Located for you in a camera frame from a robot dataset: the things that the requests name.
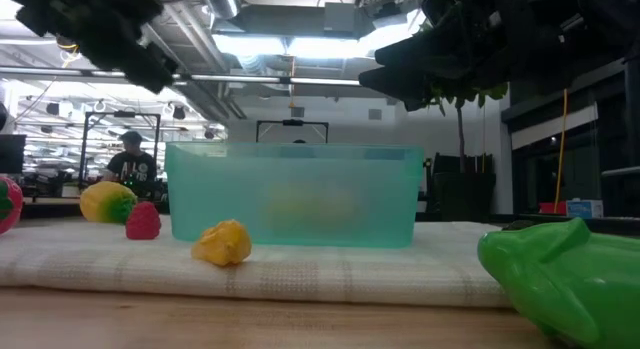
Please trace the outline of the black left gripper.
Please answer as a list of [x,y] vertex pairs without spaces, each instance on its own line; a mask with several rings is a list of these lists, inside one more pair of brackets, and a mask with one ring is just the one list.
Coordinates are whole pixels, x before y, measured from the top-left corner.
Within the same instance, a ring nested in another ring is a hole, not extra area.
[[141,26],[160,15],[160,0],[12,0],[16,19],[34,34],[64,37],[86,51],[125,50],[132,84],[158,94],[174,83],[179,65],[153,42],[140,44]]

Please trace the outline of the yellow toy bell pepper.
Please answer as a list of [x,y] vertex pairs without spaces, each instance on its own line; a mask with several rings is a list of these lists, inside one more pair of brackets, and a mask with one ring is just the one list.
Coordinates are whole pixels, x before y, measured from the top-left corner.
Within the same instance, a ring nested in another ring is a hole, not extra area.
[[90,222],[125,224],[137,197],[128,187],[100,181],[86,188],[80,196],[80,210]]

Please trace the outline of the small red toy raspberry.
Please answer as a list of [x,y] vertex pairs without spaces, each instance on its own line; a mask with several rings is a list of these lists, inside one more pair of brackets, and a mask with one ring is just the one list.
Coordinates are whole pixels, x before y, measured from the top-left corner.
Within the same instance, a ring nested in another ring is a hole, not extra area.
[[125,224],[125,234],[130,240],[153,240],[160,229],[160,214],[151,202],[136,204]]

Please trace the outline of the yellow toy lemon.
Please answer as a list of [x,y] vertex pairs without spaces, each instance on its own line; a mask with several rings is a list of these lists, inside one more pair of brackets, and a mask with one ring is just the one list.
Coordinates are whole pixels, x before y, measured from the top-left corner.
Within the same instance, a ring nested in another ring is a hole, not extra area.
[[319,222],[325,217],[324,202],[310,185],[273,184],[265,192],[265,225],[284,233]]

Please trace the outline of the large red toy strawberry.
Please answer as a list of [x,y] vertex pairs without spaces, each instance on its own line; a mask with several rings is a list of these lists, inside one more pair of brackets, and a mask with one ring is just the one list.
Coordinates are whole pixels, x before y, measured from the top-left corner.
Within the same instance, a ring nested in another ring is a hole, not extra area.
[[13,228],[20,219],[23,193],[17,183],[0,176],[0,235]]

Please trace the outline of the green toy cucumber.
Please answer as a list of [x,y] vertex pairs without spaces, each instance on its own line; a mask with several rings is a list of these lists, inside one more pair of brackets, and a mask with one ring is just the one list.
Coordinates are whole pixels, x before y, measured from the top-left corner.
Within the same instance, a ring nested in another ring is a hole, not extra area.
[[485,233],[482,267],[545,335],[584,349],[640,349],[640,238],[581,218]]

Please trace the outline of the grey air handling unit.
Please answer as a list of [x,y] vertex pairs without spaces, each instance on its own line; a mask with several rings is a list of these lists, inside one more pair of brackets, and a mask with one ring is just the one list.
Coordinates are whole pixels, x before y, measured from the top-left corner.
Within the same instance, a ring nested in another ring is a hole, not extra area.
[[232,36],[359,39],[403,16],[422,0],[205,0],[212,32]]

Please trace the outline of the grey horizontal pipe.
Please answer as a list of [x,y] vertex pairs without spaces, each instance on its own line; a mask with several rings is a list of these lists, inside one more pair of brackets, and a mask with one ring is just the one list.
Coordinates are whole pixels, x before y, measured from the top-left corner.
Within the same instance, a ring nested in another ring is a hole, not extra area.
[[[58,80],[69,79],[86,82],[123,82],[127,81],[124,73],[119,71],[102,71],[88,69],[63,69],[46,67],[19,67],[0,66],[0,77],[26,78],[33,77],[36,80],[46,80],[55,77]],[[214,75],[214,74],[174,74],[176,85],[185,85],[187,82],[225,82],[225,83],[251,83],[251,84],[283,84],[283,85],[316,85],[335,87],[360,87],[358,80],[325,79],[307,77],[278,77],[278,76],[246,76],[246,75]]]

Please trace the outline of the person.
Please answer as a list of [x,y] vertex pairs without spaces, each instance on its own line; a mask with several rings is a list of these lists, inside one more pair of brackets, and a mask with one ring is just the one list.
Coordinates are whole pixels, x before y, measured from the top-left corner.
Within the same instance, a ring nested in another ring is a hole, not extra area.
[[156,159],[141,149],[142,136],[136,131],[128,131],[119,139],[124,150],[110,159],[103,179],[113,182],[130,178],[140,182],[154,181],[157,177]]

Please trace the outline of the potted green plant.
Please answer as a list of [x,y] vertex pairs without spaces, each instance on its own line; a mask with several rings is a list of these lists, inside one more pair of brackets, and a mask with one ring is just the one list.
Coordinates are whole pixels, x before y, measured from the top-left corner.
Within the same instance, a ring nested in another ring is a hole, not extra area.
[[463,53],[462,61],[469,64],[460,75],[451,73],[431,75],[425,78],[423,98],[420,108],[436,106],[444,109],[446,103],[452,105],[457,115],[457,134],[459,141],[458,170],[456,172],[439,172],[434,176],[436,198],[442,218],[446,221],[482,221],[490,211],[490,201],[496,177],[489,173],[477,172],[467,166],[465,153],[465,135],[462,108],[465,104],[474,104],[479,108],[485,106],[486,100],[500,100],[508,91],[508,83],[476,82],[472,71],[477,68],[478,60],[474,57],[474,45],[483,40],[488,25],[484,19],[474,21],[462,12],[447,14],[429,29],[422,29],[418,38],[435,41],[437,38],[452,39],[456,34],[461,42],[443,54],[438,54],[435,61],[442,64],[446,56],[456,51]]

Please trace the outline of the teal translucent plastic container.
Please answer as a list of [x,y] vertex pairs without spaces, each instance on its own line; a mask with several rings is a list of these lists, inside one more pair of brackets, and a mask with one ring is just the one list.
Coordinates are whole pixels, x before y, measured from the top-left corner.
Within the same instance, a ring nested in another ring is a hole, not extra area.
[[[234,219],[256,244],[402,248],[411,244],[423,176],[415,146],[171,142],[165,151],[172,234],[195,241]],[[274,233],[265,225],[273,184],[358,191],[362,216],[352,232],[319,222]]]

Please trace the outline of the dark monitor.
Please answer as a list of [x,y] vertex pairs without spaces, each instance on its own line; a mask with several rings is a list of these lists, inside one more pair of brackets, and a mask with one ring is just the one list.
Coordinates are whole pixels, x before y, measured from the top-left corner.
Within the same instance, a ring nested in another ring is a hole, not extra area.
[[25,135],[0,134],[0,174],[23,172],[25,145]]

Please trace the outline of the white plaid cloth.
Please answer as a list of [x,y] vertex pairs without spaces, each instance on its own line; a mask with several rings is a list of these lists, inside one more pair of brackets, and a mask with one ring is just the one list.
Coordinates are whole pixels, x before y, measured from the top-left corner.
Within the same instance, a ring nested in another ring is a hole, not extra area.
[[239,266],[191,256],[163,224],[151,241],[83,219],[24,221],[0,235],[0,287],[206,297],[507,308],[476,254],[492,226],[427,222],[401,249],[256,245]]

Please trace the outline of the blue white box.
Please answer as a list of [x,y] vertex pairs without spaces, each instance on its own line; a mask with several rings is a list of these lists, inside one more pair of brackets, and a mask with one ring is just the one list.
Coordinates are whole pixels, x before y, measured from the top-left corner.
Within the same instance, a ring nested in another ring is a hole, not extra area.
[[568,200],[566,208],[568,217],[594,219],[602,218],[604,215],[604,206],[601,200]]

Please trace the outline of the tall black rig frame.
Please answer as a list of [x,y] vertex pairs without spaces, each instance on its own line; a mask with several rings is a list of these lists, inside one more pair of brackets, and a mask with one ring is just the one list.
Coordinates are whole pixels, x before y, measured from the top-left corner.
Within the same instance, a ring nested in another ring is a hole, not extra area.
[[136,117],[154,118],[155,123],[151,126],[151,128],[155,130],[153,157],[154,159],[157,159],[158,143],[159,143],[160,128],[161,128],[160,114],[138,113],[134,111],[124,111],[124,110],[117,110],[115,112],[88,111],[85,113],[85,119],[83,123],[83,136],[81,141],[81,154],[80,154],[79,173],[78,173],[79,189],[85,188],[85,179],[86,179],[86,171],[87,171],[86,150],[87,150],[87,144],[88,144],[89,131],[92,130],[96,125],[98,125],[101,122],[101,120],[107,116],[112,116],[114,118],[136,118]]

